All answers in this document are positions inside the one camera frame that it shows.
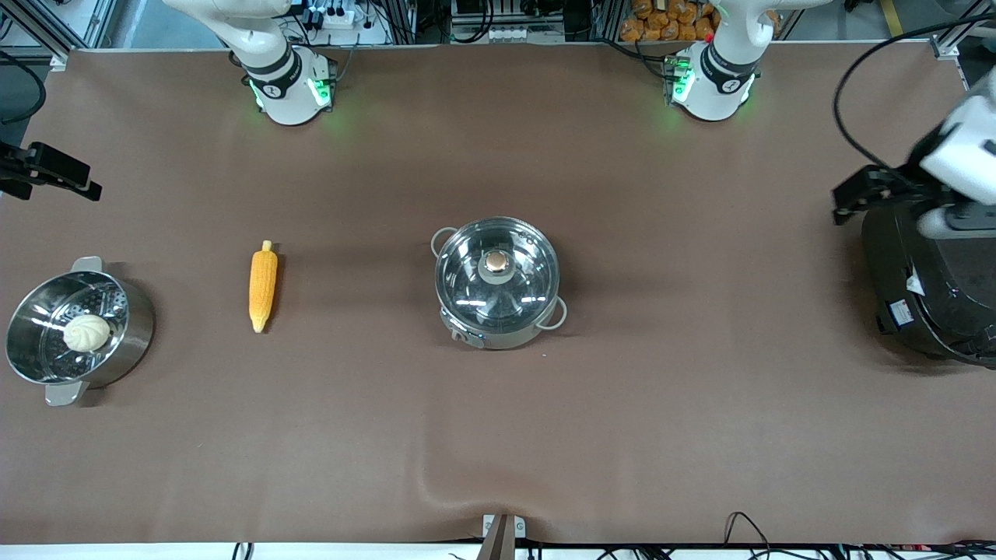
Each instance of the stainless steel pot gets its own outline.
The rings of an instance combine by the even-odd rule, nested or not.
[[[70,350],[63,340],[66,326],[81,315],[97,315],[111,328],[95,350]],[[71,405],[87,388],[107,385],[137,364],[153,326],[148,298],[105,273],[100,257],[84,257],[18,306],[7,329],[7,361],[22,378],[45,386],[50,406]]]
[[[447,232],[452,235],[436,251]],[[515,348],[567,319],[567,304],[557,295],[557,253],[532,225],[493,217],[444,227],[432,236],[431,247],[439,317],[453,340],[475,348]],[[561,318],[548,325],[558,304]]]

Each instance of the tabletop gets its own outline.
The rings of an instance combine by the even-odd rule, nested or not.
[[[0,315],[96,254],[156,331],[79,407],[3,366],[0,541],[429,541],[505,511],[561,542],[715,542],[733,510],[772,541],[991,536],[996,380],[878,336],[860,221],[831,219],[867,47],[774,45],[723,123],[605,46],[361,50],[294,128],[224,53],[73,53],[27,140],[104,198],[0,201]],[[900,44],[844,113],[899,162],[962,94]],[[571,306],[503,352],[450,340],[428,247],[492,215],[546,233]]]

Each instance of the pot with glass lid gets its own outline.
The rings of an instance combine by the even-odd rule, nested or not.
[[[452,235],[437,251],[436,242]],[[493,217],[432,236],[439,316],[453,340],[475,348],[522,346],[567,319],[557,295],[560,266],[546,236],[528,223]],[[551,324],[556,308],[560,318]]]

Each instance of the pot handle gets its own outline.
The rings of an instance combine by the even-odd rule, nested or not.
[[[87,390],[90,382],[77,381],[68,385],[49,385],[45,388],[45,403],[49,407],[65,407],[75,403]]]
[[[537,329],[541,331],[555,331],[564,324],[564,321],[567,321],[567,302],[564,301],[564,298],[557,296],[557,304],[561,306],[561,311],[563,312],[561,313],[560,321],[554,323],[553,325],[537,325]]]
[[[450,233],[456,233],[457,229],[455,227],[440,228],[439,231],[436,231],[435,234],[432,235],[432,240],[429,241],[429,248],[432,249],[432,255],[435,258],[439,258],[439,251],[435,250],[435,242],[439,239],[440,235],[446,233],[447,231],[449,231]]]
[[[73,263],[70,272],[104,272],[104,259],[101,257],[80,257]]]

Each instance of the yellow corn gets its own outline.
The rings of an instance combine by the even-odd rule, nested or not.
[[[272,249],[273,243],[263,241],[263,249],[253,253],[249,271],[249,319],[257,333],[263,332],[270,318],[273,292],[277,288],[277,254]]]

